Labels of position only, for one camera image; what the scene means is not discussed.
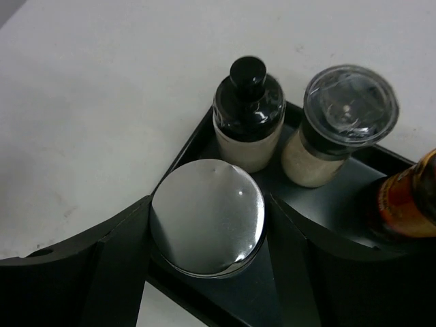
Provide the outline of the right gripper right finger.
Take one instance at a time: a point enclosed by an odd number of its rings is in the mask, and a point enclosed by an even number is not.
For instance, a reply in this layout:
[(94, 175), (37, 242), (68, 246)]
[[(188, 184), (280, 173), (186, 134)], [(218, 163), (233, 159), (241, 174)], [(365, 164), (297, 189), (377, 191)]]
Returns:
[(435, 241), (368, 247), (268, 199), (268, 248), (284, 326), (434, 326)]

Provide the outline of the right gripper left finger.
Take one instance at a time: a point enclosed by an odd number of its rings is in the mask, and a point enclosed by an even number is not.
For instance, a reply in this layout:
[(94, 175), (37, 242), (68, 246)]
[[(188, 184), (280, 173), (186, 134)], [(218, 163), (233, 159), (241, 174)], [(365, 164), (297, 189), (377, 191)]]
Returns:
[(1, 261), (2, 326), (135, 326), (151, 197), (25, 258)]

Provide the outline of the red-lid orange sauce jar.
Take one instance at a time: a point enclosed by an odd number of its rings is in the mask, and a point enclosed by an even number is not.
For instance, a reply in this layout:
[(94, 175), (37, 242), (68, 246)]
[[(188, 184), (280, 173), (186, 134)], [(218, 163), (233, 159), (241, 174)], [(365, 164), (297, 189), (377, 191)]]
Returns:
[(364, 220), (388, 240), (435, 237), (435, 150), (392, 176), (379, 178), (363, 192)]

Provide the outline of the silver-lid blue label shaker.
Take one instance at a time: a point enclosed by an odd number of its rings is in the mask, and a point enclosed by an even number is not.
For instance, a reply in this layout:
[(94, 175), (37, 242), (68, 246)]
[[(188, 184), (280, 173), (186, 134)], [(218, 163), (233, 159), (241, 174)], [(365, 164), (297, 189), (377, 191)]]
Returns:
[(265, 238), (266, 203), (253, 177), (218, 159), (186, 163), (153, 194), (151, 234), (163, 259), (190, 277), (242, 272)]

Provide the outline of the clear-lid spice grinder bottle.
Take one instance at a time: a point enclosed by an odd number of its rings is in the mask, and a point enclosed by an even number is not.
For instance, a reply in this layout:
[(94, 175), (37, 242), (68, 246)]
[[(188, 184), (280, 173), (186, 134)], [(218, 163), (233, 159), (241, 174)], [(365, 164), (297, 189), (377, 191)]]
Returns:
[(300, 125), (281, 154), (283, 171), (302, 187), (325, 185), (352, 153), (383, 140), (399, 112), (394, 89), (373, 70), (350, 64), (322, 70), (306, 87)]

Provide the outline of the black-cap white powder bottle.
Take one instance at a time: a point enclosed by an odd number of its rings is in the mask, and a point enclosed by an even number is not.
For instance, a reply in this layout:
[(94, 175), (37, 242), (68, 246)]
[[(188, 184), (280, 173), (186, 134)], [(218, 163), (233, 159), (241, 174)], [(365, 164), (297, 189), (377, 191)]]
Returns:
[(241, 57), (217, 87), (213, 126), (221, 158), (248, 173), (271, 160), (284, 123), (286, 100), (279, 82), (264, 62)]

